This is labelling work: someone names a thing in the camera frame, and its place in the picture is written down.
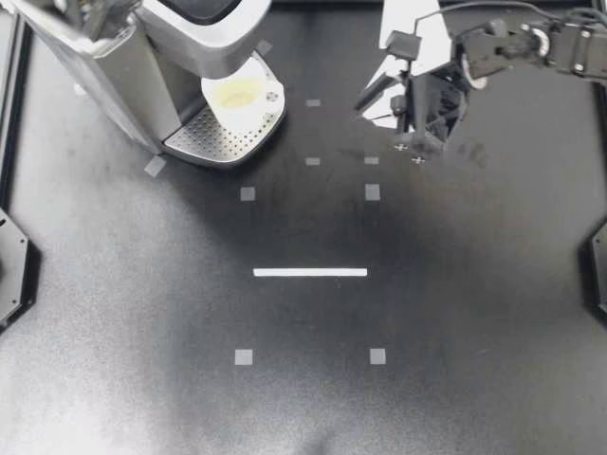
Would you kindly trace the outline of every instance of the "gray square marker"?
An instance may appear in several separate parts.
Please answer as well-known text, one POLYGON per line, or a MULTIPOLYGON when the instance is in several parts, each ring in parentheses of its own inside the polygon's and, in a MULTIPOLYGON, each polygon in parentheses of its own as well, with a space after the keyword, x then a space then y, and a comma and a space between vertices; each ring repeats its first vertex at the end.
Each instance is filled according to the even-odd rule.
POLYGON ((242 202, 252 202, 255 200, 255 187, 243 187, 240 189, 240 200, 242 202))
POLYGON ((156 155, 150 160, 150 162, 145 167, 144 171, 152 177, 157 177, 160 171, 164 169, 166 164, 167 162, 164 158, 161 158, 160 156, 156 155))
POLYGON ((369 350, 369 361, 371 365, 385 365, 386 364, 386 350, 385 349, 370 349, 369 350))
POLYGON ((371 183, 364 186, 364 198, 367 201, 380 201, 379 184, 371 183))
POLYGON ((237 349, 234 351, 234 365, 247 367, 253 364, 252 349, 237 349))
POLYGON ((255 47, 255 49, 257 49, 257 52, 259 52, 262 56, 264 56, 270 50, 272 50, 272 45, 269 42, 267 42, 266 40, 262 40, 259 42, 257 47, 255 47))

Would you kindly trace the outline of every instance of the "drip tray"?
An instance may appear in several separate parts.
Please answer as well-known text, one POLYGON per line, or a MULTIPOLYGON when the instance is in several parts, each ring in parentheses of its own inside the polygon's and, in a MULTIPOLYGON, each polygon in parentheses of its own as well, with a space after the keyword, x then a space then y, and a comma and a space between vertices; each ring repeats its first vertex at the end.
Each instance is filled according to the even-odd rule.
MULTIPOLYGON (((267 77, 276 78, 262 57, 253 57, 266 69, 267 77)), ((243 162, 255 153, 276 130, 285 115, 285 103, 279 114, 266 114, 258 130, 245 134, 233 133, 219 124, 209 106, 205 106, 186 125, 165 140, 167 153, 194 164, 230 167, 243 162)))

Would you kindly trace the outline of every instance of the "black metal frame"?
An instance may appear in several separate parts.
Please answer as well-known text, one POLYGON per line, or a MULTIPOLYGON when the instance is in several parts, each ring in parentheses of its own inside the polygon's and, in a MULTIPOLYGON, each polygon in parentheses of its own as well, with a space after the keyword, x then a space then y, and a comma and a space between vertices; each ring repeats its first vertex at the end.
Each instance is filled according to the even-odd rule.
POLYGON ((6 215, 30 45, 29 26, 20 15, 13 14, 9 51, 4 56, 7 64, 1 75, 0 89, 0 243, 3 245, 0 259, 4 263, 0 265, 7 272, 0 281, 0 296, 3 299, 0 308, 4 308, 0 314, 0 333, 33 302, 40 263, 40 255, 29 238, 6 215))
POLYGON ((13 15, 8 64, 2 79, 0 108, 0 208, 7 209, 15 145, 25 92, 31 29, 19 14, 13 15))

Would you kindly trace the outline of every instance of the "white tape strip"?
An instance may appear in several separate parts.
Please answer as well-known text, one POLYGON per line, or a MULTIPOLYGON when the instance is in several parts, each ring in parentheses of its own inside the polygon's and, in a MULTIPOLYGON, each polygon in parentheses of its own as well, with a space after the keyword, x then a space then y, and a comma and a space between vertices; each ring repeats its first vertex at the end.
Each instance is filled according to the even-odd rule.
POLYGON ((167 164, 167 162, 165 159, 156 155, 155 157, 153 157, 150 160, 148 165, 145 167, 144 171, 147 172, 152 177, 157 177, 158 174, 160 173, 160 171, 162 171, 162 169, 164 169, 166 164, 167 164))
POLYGON ((253 275, 264 277, 366 277, 366 268, 253 268, 253 275))
POLYGON ((272 45, 268 41, 262 40, 262 41, 259 42, 259 44, 257 45, 257 47, 255 47, 255 49, 257 49, 257 52, 259 52, 260 55, 263 57, 270 50, 272 50, 272 45))

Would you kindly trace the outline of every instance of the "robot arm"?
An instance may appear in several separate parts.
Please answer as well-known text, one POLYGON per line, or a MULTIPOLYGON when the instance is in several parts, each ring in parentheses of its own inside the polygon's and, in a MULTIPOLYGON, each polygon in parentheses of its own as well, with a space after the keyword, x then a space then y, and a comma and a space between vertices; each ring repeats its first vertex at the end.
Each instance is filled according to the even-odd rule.
MULTIPOLYGON (((393 8, 391 3, 386 0, 388 9, 393 8)), ((475 27, 449 42, 446 62, 424 67, 428 43, 440 49, 445 42, 440 30, 437 35, 422 36, 423 20, 483 3, 436 9, 416 19, 409 17, 414 26, 406 31, 391 30, 385 42, 388 57, 356 105, 375 125, 395 129, 394 147, 411 152, 417 163, 444 152, 466 113, 470 92, 485 88, 488 76, 515 64, 553 68, 593 82, 607 81, 607 16, 587 8, 556 16, 521 2, 508 3, 534 9, 544 20, 523 24, 516 31, 509 31, 503 20, 475 27), (422 70, 419 66, 416 70, 418 63, 422 63, 422 70)))

